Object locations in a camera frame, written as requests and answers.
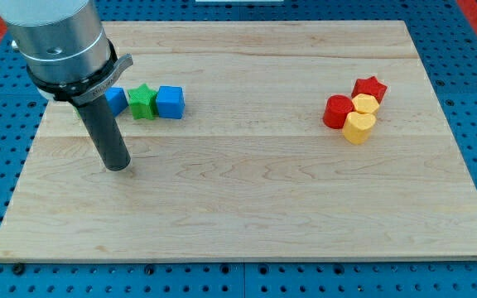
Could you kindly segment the black clamp ring mount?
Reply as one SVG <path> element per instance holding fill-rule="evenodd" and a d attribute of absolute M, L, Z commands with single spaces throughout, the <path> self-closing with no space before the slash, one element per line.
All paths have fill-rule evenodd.
<path fill-rule="evenodd" d="M 27 66 L 26 72 L 32 83 L 46 99 L 68 102 L 74 106 L 84 106 L 103 96 L 118 81 L 121 74 L 133 65 L 131 54 L 118 58 L 113 43 L 110 41 L 108 45 L 111 55 L 105 65 L 90 76 L 75 82 L 48 83 L 34 75 L 29 66 Z"/>

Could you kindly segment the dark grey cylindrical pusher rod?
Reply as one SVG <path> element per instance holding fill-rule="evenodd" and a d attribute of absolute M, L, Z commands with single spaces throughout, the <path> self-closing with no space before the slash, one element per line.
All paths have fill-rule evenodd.
<path fill-rule="evenodd" d="M 76 109 L 106 169 L 126 168 L 131 157 L 107 99 L 101 95 Z"/>

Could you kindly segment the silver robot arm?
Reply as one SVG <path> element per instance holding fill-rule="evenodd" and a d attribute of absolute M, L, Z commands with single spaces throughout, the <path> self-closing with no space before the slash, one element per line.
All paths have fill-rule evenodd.
<path fill-rule="evenodd" d="M 126 168 L 131 157 L 105 93 L 133 58 L 116 54 L 95 2 L 0 0 L 0 17 L 41 94 L 78 111 L 108 170 Z"/>

